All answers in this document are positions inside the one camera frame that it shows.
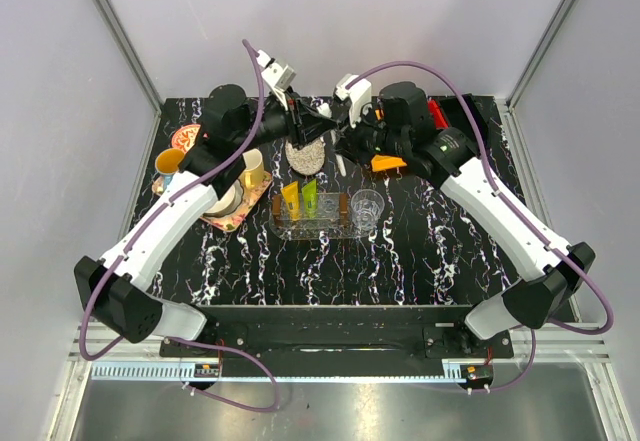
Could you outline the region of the yellow toothpaste tube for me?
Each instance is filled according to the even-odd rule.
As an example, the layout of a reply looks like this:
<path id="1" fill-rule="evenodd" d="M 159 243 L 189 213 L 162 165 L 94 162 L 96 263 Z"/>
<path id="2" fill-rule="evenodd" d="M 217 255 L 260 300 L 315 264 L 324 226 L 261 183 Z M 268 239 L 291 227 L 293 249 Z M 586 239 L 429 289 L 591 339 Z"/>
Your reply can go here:
<path id="1" fill-rule="evenodd" d="M 289 218 L 296 222 L 300 219 L 300 197 L 299 197 L 299 184 L 294 181 L 281 188 L 281 195 L 283 201 L 286 204 Z"/>

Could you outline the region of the green toothpaste tube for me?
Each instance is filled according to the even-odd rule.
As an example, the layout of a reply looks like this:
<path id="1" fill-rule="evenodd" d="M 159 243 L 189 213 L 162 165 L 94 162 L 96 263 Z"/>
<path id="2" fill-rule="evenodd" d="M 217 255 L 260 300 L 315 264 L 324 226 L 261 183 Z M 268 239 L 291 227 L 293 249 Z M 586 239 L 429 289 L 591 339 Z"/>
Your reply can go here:
<path id="1" fill-rule="evenodd" d="M 301 188 L 304 210 L 308 218 L 314 218 L 318 209 L 317 180 L 312 179 Z"/>

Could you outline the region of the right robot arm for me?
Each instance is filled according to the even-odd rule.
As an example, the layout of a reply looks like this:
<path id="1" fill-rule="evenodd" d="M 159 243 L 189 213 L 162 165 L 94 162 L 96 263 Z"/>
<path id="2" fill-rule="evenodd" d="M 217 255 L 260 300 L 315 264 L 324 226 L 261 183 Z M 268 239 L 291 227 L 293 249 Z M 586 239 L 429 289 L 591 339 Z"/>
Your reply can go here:
<path id="1" fill-rule="evenodd" d="M 460 353 L 480 355 L 509 328 L 542 327 L 582 285 L 594 250 L 585 242 L 570 244 L 536 218 L 483 164 L 479 145 L 433 119 L 421 88 L 398 82 L 373 97 L 369 81 L 349 76 L 334 96 L 349 109 L 341 128 L 349 156 L 401 158 L 470 214 L 516 268 L 517 283 L 467 313 L 454 334 Z"/>

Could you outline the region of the clear glass tumbler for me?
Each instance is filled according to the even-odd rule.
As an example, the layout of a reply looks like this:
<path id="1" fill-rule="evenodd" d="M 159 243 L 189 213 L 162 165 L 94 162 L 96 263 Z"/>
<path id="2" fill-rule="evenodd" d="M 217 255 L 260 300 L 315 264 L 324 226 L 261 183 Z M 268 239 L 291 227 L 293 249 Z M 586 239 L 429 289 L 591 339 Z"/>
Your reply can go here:
<path id="1" fill-rule="evenodd" d="M 373 229 L 384 210 L 383 196 L 372 189 L 361 189 L 354 193 L 350 201 L 352 221 L 359 230 Z"/>

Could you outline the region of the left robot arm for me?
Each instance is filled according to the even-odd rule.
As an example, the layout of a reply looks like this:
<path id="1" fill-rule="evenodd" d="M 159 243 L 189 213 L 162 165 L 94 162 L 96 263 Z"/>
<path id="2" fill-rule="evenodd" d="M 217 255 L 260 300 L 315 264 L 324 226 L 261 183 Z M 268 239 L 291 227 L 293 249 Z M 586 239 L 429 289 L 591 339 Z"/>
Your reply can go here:
<path id="1" fill-rule="evenodd" d="M 186 232 L 237 182 L 249 148 L 287 138 L 313 141 L 336 126 L 326 97 L 293 90 L 251 98 L 238 85 L 215 88 L 200 102 L 199 132 L 164 193 L 113 248 L 99 259 L 82 257 L 73 270 L 85 318 L 95 318 L 118 340 L 182 338 L 195 356 L 213 351 L 215 330 L 201 310 L 156 298 L 148 289 Z"/>

